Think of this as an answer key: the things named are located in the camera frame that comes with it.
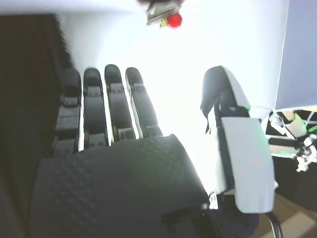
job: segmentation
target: red object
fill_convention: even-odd
[[[183,18],[179,13],[169,15],[167,17],[168,26],[172,28],[179,27],[182,24]]]

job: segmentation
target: red ball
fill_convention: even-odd
[[[168,22],[168,26],[172,28],[177,28],[182,24],[183,18],[179,13],[176,13],[169,15],[166,20]]]

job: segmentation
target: black cable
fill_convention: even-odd
[[[272,212],[266,213],[272,226],[274,238],[283,238],[283,232],[280,222],[276,215]]]

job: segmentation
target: red light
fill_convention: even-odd
[[[182,24],[183,18],[179,13],[169,15],[167,17],[168,26],[177,28]]]

